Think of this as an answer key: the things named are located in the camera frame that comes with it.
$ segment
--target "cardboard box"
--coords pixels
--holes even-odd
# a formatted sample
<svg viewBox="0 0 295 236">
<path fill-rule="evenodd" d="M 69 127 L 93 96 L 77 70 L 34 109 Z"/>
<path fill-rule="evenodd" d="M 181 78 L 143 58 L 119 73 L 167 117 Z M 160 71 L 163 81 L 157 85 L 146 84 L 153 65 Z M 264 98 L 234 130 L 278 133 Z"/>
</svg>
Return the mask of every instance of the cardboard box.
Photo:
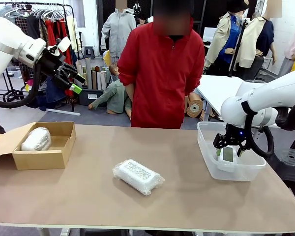
<svg viewBox="0 0 295 236">
<path fill-rule="evenodd" d="M 45 127 L 52 144 L 47 151 L 21 151 L 35 128 Z M 76 139 L 74 122 L 34 122 L 0 134 L 0 155 L 11 153 L 18 170 L 64 169 Z"/>
</svg>

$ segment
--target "table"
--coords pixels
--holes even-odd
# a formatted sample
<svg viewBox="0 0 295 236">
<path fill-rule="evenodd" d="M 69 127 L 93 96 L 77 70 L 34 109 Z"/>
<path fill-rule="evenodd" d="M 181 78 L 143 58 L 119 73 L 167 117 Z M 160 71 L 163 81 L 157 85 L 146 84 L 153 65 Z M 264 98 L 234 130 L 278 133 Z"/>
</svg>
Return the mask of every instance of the table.
<svg viewBox="0 0 295 236">
<path fill-rule="evenodd" d="M 76 125 L 76 135 L 64 170 L 17 171 L 0 157 L 0 225 L 295 232 L 295 197 L 272 168 L 252 182 L 215 180 L 195 130 Z M 163 186 L 143 196 L 115 179 L 112 168 L 129 158 Z"/>
<path fill-rule="evenodd" d="M 202 98 L 207 101 L 204 121 L 208 121 L 211 108 L 221 116 L 223 102 L 229 97 L 236 96 L 242 82 L 242 79 L 234 76 L 202 76 L 197 90 L 200 92 Z M 276 124 L 270 125 L 269 127 L 278 128 Z"/>
</svg>

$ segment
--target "clear plastic container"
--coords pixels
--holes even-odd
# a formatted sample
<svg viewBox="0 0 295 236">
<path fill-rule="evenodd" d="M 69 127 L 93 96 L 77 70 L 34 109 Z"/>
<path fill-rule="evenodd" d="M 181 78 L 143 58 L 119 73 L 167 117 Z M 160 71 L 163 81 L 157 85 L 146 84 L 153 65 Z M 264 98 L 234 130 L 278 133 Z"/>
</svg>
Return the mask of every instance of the clear plastic container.
<svg viewBox="0 0 295 236">
<path fill-rule="evenodd" d="M 206 166 L 215 179 L 232 180 L 232 181 L 252 181 L 259 171 L 266 166 L 264 158 L 255 154 L 252 150 L 245 151 L 237 160 L 237 165 L 233 172 L 226 172 L 218 168 L 216 148 L 213 141 L 216 134 L 224 135 L 226 123 L 216 122 L 199 122 L 198 128 L 198 144 L 206 162 Z"/>
</svg>

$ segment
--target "person's hand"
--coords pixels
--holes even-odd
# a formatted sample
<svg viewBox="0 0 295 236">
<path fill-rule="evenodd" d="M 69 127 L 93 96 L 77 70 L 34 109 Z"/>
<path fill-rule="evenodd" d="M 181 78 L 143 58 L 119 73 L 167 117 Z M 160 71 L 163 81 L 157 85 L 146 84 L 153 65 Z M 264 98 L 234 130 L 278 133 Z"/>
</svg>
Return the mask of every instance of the person's hand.
<svg viewBox="0 0 295 236">
<path fill-rule="evenodd" d="M 264 55 L 264 53 L 257 49 L 256 56 L 262 57 L 263 55 Z"/>
<path fill-rule="evenodd" d="M 235 49 L 233 49 L 233 48 L 227 48 L 227 49 L 225 49 L 225 54 L 231 54 L 231 55 L 233 55 L 233 54 L 235 54 Z"/>
<path fill-rule="evenodd" d="M 274 65 L 276 63 L 276 54 L 275 53 L 272 54 L 272 59 L 273 59 L 272 65 Z"/>
</svg>

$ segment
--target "white table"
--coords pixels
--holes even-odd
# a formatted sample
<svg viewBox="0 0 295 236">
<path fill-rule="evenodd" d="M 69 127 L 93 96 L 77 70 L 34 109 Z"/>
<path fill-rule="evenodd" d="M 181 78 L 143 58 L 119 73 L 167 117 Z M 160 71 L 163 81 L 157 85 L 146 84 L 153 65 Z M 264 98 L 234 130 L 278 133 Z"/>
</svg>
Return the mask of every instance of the white table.
<svg viewBox="0 0 295 236">
<path fill-rule="evenodd" d="M 202 76 L 197 90 L 200 92 L 202 98 L 207 101 L 204 121 L 208 121 L 211 108 L 221 116 L 223 102 L 229 97 L 236 96 L 242 82 L 243 80 L 238 77 Z M 277 125 L 274 124 L 270 127 L 277 128 Z"/>
</svg>

